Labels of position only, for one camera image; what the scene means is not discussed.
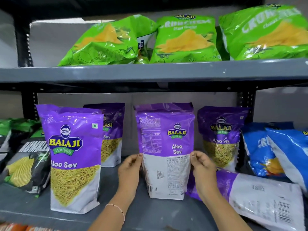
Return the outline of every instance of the shelving unit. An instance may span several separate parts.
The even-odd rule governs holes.
[[[2,0],[0,8],[14,17],[18,65],[0,69],[0,90],[20,91],[24,117],[38,119],[37,93],[101,92],[237,92],[237,105],[250,107],[251,122],[257,90],[308,85],[308,60],[256,60],[179,64],[33,67],[29,49],[29,23],[37,19],[128,14],[195,8],[220,4],[194,0]],[[227,0],[226,5],[259,5],[264,0]],[[240,152],[238,167],[244,165]],[[34,198],[8,185],[0,186],[0,219],[60,230],[86,230],[117,189],[117,168],[103,168],[101,206],[87,214],[50,211],[50,190]],[[249,222],[254,230],[262,229]],[[150,199],[141,179],[137,196],[127,214],[123,230],[217,230],[208,209],[199,201]]]

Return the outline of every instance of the forearm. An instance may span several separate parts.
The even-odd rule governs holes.
[[[252,231],[218,190],[201,199],[210,210],[219,231]]]
[[[119,206],[122,209],[123,214],[126,215],[132,201],[133,198],[129,198],[125,193],[117,192],[110,200],[109,204]],[[121,211],[117,207],[108,205],[104,208],[88,231],[120,231],[123,226],[123,221],[124,217]]]

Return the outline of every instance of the purple snack bag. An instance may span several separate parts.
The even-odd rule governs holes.
[[[299,185],[223,169],[216,172],[216,178],[219,192],[238,214],[271,231],[305,231],[304,203]],[[186,194],[201,200],[192,173]]]
[[[84,214],[99,205],[103,114],[88,108],[37,105],[51,150],[52,211]]]
[[[86,104],[83,107],[100,109],[104,114],[101,166],[117,166],[121,163],[125,103]]]
[[[235,171],[240,131],[249,108],[204,106],[198,110],[203,147],[217,167]]]
[[[150,198],[183,200],[193,151],[192,103],[134,106]]]

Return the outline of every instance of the blue snack bag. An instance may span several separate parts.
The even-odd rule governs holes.
[[[284,178],[283,168],[269,145],[266,127],[294,129],[293,122],[252,122],[245,125],[242,134],[249,165],[256,176]]]
[[[308,132],[266,128],[269,144],[286,176],[299,184],[307,197]]]

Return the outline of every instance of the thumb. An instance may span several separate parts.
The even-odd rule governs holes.
[[[142,163],[142,160],[143,160],[143,154],[142,153],[139,153],[138,154],[138,157],[134,163],[134,167],[138,168],[138,170],[140,169],[140,166],[141,166],[141,163]]]
[[[195,168],[198,167],[199,165],[201,165],[201,163],[198,161],[197,155],[194,151],[190,153],[190,162]]]

